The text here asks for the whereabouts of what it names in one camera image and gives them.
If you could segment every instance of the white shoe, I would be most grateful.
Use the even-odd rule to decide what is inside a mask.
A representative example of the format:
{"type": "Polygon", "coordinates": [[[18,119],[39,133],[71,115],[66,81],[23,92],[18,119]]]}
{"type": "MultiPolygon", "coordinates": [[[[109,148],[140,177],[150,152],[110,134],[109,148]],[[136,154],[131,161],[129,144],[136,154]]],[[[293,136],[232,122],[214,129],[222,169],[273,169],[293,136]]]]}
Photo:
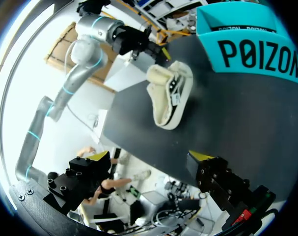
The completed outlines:
{"type": "Polygon", "coordinates": [[[125,153],[122,157],[119,157],[117,160],[118,160],[119,164],[126,165],[126,164],[128,164],[129,159],[130,159],[130,154],[125,153]]]}
{"type": "Polygon", "coordinates": [[[152,65],[147,71],[147,80],[150,82],[147,91],[152,100],[155,124],[163,129],[175,129],[192,89],[192,71],[179,61],[168,69],[152,65]]]}
{"type": "Polygon", "coordinates": [[[134,175],[134,177],[132,178],[132,180],[134,181],[138,181],[138,180],[145,180],[146,178],[149,178],[149,176],[151,175],[151,171],[147,170],[147,171],[143,171],[139,174],[134,175]]]}

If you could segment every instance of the dark gray table surface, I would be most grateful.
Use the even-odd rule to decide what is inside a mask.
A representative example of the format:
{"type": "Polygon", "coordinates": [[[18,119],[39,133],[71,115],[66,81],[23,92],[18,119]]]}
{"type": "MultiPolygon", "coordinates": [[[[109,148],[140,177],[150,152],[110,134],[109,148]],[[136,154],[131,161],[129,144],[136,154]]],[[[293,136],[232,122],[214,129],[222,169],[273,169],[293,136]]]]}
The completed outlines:
{"type": "MultiPolygon", "coordinates": [[[[142,161],[188,184],[188,150],[221,156],[233,172],[288,197],[298,176],[298,84],[255,74],[214,73],[195,36],[167,45],[188,64],[194,84],[179,126],[155,126],[142,82],[119,92],[104,135],[142,161]]],[[[157,60],[158,64],[170,63],[157,60]]]]}

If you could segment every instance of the black shorts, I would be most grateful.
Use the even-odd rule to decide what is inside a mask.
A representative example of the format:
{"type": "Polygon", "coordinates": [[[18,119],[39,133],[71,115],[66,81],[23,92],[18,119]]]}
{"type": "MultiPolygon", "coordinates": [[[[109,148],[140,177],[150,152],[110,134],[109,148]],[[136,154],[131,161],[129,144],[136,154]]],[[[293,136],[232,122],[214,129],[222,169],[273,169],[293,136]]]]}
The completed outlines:
{"type": "Polygon", "coordinates": [[[105,195],[110,195],[112,192],[115,192],[116,191],[114,188],[105,189],[105,188],[103,188],[102,185],[100,185],[100,187],[101,187],[102,193],[104,193],[105,195]]]}

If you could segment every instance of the wire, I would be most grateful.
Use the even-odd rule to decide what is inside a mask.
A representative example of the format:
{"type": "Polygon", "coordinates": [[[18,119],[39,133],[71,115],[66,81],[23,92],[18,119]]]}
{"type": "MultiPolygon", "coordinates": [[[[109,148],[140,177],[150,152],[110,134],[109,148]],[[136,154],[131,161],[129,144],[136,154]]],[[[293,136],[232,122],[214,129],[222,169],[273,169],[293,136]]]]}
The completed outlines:
{"type": "MultiPolygon", "coordinates": [[[[79,41],[83,41],[83,40],[82,40],[82,39],[78,39],[78,40],[76,40],[76,41],[73,41],[73,42],[70,44],[69,48],[67,49],[67,52],[66,52],[66,55],[65,55],[65,64],[64,64],[64,72],[65,72],[65,77],[66,77],[66,79],[67,79],[67,60],[68,60],[68,56],[69,56],[69,54],[70,54],[70,50],[73,48],[74,44],[75,44],[76,42],[79,42],[79,41]]],[[[96,136],[96,137],[98,138],[98,140],[99,140],[99,143],[100,143],[100,145],[101,145],[103,151],[105,151],[105,148],[104,148],[104,146],[103,146],[103,144],[102,144],[102,142],[101,142],[101,140],[100,140],[100,137],[94,132],[94,130],[93,130],[89,125],[87,125],[82,119],[80,119],[80,118],[79,118],[79,117],[72,111],[72,109],[69,107],[68,104],[67,104],[66,106],[67,106],[67,108],[69,109],[70,113],[71,113],[75,118],[77,118],[77,120],[79,120],[85,127],[87,127],[92,133],[95,134],[95,136],[96,136]]]]}
{"type": "Polygon", "coordinates": [[[98,138],[98,140],[99,140],[99,143],[100,143],[100,145],[101,145],[103,151],[105,151],[105,148],[104,148],[104,146],[103,146],[103,144],[102,144],[102,142],[101,142],[99,136],[94,132],[94,130],[93,130],[89,125],[87,125],[82,119],[80,119],[80,118],[79,118],[79,117],[78,117],[78,116],[71,110],[71,108],[69,107],[68,104],[67,104],[66,106],[67,106],[67,108],[69,109],[70,113],[71,113],[75,118],[77,118],[77,120],[79,120],[85,127],[87,127],[92,133],[95,134],[95,136],[96,136],[96,137],[98,138]]]}
{"type": "Polygon", "coordinates": [[[207,207],[208,207],[208,210],[209,210],[209,213],[210,213],[211,220],[213,221],[212,213],[210,211],[210,206],[209,206],[209,202],[208,202],[208,196],[206,197],[206,202],[207,202],[207,207]]]}
{"type": "Polygon", "coordinates": [[[268,216],[268,215],[270,215],[270,214],[274,214],[274,216],[277,216],[278,215],[278,210],[277,209],[275,209],[275,208],[273,208],[273,209],[271,209],[271,210],[268,210],[268,211],[266,211],[265,213],[264,213],[264,215],[260,218],[261,220],[263,219],[263,218],[265,218],[266,216],[268,216]]]}
{"type": "Polygon", "coordinates": [[[159,213],[156,214],[155,219],[156,219],[156,221],[158,222],[158,224],[159,224],[161,227],[165,227],[165,228],[169,228],[169,227],[175,227],[175,226],[177,226],[177,224],[175,224],[175,225],[165,225],[165,224],[163,224],[163,223],[159,220],[159,215],[160,215],[161,213],[163,213],[163,212],[169,212],[169,210],[162,210],[162,211],[160,211],[159,213]]]}

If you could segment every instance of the black mount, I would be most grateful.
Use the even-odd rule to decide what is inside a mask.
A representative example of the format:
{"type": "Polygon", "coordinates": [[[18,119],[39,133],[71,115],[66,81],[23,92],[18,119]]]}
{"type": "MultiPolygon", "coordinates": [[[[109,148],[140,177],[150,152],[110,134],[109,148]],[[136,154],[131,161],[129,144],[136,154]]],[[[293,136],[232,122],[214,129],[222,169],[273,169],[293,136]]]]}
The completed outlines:
{"type": "Polygon", "coordinates": [[[198,161],[190,153],[187,157],[187,169],[196,179],[202,193],[209,192],[221,210],[230,217],[221,235],[250,235],[261,227],[261,219],[275,200],[275,194],[260,185],[253,192],[249,190],[249,180],[242,179],[227,168],[223,158],[210,158],[198,161]]]}

